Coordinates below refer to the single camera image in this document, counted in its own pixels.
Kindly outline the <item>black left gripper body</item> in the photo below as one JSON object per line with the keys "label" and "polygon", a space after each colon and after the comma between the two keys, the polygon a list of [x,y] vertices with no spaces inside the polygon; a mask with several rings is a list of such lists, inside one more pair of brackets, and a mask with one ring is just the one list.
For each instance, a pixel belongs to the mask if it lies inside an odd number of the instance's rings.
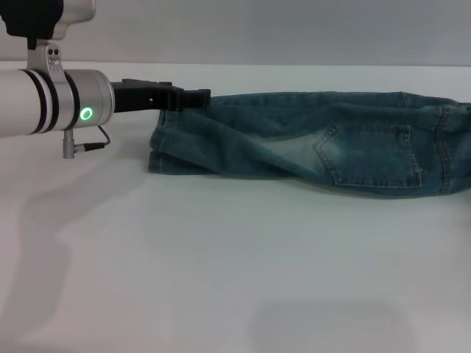
{"label": "black left gripper body", "polygon": [[170,82],[122,79],[111,82],[115,97],[115,113],[142,110],[172,110],[176,107],[177,88]]}

